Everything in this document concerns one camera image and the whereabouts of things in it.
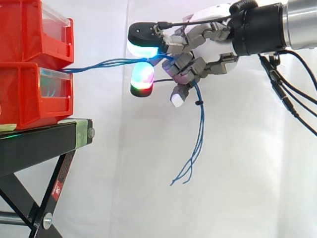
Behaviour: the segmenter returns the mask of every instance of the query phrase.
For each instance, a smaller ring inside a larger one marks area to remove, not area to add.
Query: led light
[[[152,58],[158,54],[158,50],[159,50],[158,47],[136,46],[136,45],[133,45],[129,41],[127,43],[127,47],[131,54],[141,58]]]
[[[135,64],[131,79],[131,93],[137,97],[147,97],[152,93],[153,83],[154,67],[147,62]]]

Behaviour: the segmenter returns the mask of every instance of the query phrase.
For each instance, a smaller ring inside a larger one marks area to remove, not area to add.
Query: stacked storage bin
[[[40,0],[0,0],[0,131],[73,114],[73,21]]]

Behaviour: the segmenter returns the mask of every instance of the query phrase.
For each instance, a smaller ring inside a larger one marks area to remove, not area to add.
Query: black metal stand
[[[69,119],[54,126],[19,132],[0,132],[0,196],[15,213],[0,212],[0,224],[28,226],[29,238],[62,238],[53,214],[75,150],[92,143],[93,123]],[[39,206],[15,172],[59,156]]]

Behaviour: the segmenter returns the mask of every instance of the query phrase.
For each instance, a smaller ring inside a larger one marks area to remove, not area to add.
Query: screw
[[[89,128],[89,129],[88,129],[88,137],[89,137],[90,139],[93,139],[93,138],[95,137],[95,135],[96,135],[95,129]]]
[[[53,215],[48,212],[43,218],[43,228],[48,230],[53,224]]]

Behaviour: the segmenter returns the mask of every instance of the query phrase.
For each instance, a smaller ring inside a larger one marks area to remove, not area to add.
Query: silver metal cylinder
[[[283,32],[294,50],[317,47],[317,0],[289,0],[283,7]]]
[[[26,226],[24,221],[12,212],[0,212],[0,224]]]

